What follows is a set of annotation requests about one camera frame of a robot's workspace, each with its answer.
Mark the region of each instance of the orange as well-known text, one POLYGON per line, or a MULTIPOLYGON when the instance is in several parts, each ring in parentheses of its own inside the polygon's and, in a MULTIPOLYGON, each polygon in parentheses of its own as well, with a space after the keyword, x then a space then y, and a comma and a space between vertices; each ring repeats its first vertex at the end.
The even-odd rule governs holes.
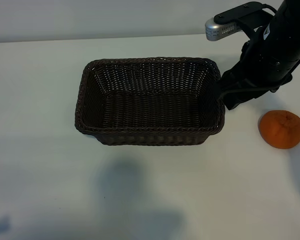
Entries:
POLYGON ((291 149, 300 143, 300 117, 289 111, 267 112, 259 123, 260 134, 272 147, 291 149))

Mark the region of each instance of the tabletop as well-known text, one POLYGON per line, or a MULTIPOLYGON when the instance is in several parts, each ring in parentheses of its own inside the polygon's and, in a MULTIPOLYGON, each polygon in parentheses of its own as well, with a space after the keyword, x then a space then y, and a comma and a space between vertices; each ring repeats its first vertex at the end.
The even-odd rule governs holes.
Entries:
POLYGON ((200 57, 223 73, 247 40, 0 43, 0 240, 300 240, 300 144, 276 149, 258 131, 269 110, 300 117, 300 66, 202 145, 106 146, 74 126, 90 61, 200 57))

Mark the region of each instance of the wicker basket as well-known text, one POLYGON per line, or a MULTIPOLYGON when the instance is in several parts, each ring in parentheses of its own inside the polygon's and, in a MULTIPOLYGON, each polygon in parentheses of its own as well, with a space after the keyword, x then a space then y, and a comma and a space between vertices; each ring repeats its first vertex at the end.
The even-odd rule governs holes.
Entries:
POLYGON ((217 65, 202 58, 102 59, 84 69, 75 127, 106 145, 202 144, 221 131, 217 65))

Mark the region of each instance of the white wall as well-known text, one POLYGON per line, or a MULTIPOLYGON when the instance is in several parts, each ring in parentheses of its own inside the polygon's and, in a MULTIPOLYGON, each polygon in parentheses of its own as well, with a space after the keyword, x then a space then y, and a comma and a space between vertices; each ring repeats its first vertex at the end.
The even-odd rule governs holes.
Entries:
POLYGON ((0 42, 200 34, 206 20, 248 1, 0 0, 0 42))

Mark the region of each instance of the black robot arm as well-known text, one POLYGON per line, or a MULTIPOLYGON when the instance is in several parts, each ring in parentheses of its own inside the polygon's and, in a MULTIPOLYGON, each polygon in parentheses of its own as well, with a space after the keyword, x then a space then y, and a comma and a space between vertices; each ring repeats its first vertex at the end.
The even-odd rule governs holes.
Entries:
POLYGON ((248 2, 216 15, 214 22, 219 26, 236 23, 250 38, 240 61, 215 86, 229 110, 292 80, 300 64, 300 0, 285 0, 277 12, 269 5, 248 2))

